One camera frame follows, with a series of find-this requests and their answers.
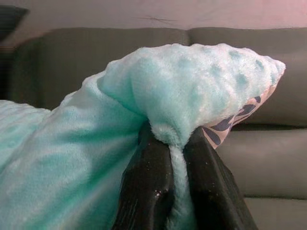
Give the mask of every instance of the pink wall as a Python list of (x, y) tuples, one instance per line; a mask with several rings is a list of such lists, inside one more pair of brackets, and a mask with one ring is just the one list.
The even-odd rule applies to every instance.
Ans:
[(307, 0), (1, 0), (31, 10), (6, 42), (60, 27), (307, 27)]

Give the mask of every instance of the plush blanket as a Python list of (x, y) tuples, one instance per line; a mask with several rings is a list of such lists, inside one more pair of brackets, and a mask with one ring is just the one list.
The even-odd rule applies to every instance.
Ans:
[(122, 173), (149, 120), (171, 150), (175, 203), (167, 228), (194, 229), (182, 156), (190, 134), (205, 126), (216, 148), (230, 124), (272, 94), (284, 70), (246, 48), (173, 44), (110, 62), (53, 111), (1, 101), (0, 228), (110, 229)]

